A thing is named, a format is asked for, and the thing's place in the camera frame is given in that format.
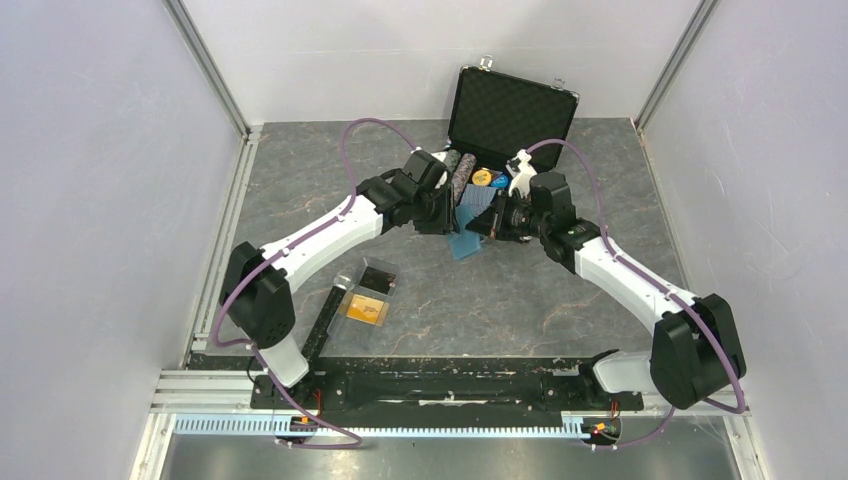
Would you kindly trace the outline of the clear plastic card box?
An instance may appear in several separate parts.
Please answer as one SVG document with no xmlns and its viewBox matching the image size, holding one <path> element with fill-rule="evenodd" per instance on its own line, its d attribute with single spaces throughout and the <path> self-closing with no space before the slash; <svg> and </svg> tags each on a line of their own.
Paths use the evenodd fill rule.
<svg viewBox="0 0 848 480">
<path fill-rule="evenodd" d="M 399 266 L 365 256 L 334 279 L 343 290 L 328 333 L 331 339 L 365 349 L 385 323 L 400 278 Z"/>
</svg>

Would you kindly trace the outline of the dark card stack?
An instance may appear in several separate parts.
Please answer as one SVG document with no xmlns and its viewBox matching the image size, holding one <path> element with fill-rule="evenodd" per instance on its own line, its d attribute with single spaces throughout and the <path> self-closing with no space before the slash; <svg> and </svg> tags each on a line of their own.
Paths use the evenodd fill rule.
<svg viewBox="0 0 848 480">
<path fill-rule="evenodd" d="M 397 269 L 391 266 L 366 265 L 358 286 L 374 293 L 391 296 L 397 285 Z"/>
</svg>

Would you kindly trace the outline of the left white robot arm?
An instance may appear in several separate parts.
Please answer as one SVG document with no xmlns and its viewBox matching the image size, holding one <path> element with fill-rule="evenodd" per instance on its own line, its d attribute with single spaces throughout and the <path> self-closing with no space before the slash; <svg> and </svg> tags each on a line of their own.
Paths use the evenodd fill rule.
<svg viewBox="0 0 848 480">
<path fill-rule="evenodd" d="M 445 152 L 414 150 L 406 164 L 358 184 L 340 205 L 295 233 L 262 247 L 231 252 L 214 328 L 230 319 L 276 378 L 275 392 L 290 407 L 314 394 L 310 365 L 291 331 L 293 295 L 316 272 L 358 245 L 412 224 L 425 234 L 455 228 L 452 170 Z"/>
</svg>

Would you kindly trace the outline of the blue card holder wallet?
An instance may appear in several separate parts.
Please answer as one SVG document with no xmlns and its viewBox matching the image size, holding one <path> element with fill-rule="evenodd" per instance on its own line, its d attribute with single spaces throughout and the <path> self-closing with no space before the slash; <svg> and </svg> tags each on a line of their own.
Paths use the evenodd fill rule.
<svg viewBox="0 0 848 480">
<path fill-rule="evenodd" d="M 458 231 L 448 235 L 448 246 L 452 258 L 462 260 L 477 254 L 482 250 L 481 236 L 467 229 L 474 219 L 472 209 L 467 204 L 460 204 L 455 210 Z"/>
</svg>

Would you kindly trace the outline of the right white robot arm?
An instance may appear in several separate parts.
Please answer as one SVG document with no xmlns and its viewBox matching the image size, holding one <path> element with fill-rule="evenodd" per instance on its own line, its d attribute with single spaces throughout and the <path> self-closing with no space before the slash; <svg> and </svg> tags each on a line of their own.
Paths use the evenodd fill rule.
<svg viewBox="0 0 848 480">
<path fill-rule="evenodd" d="M 466 227 L 499 241 L 539 240 L 549 259 L 602 289 L 651 333 L 650 350 L 611 350 L 582 368 L 577 392 L 585 405 L 602 408 L 617 393 L 639 392 L 680 410 L 699 402 L 745 410 L 740 381 L 747 366 L 729 303 L 676 287 L 578 217 L 564 175 L 534 176 L 526 196 L 496 194 Z"/>
</svg>

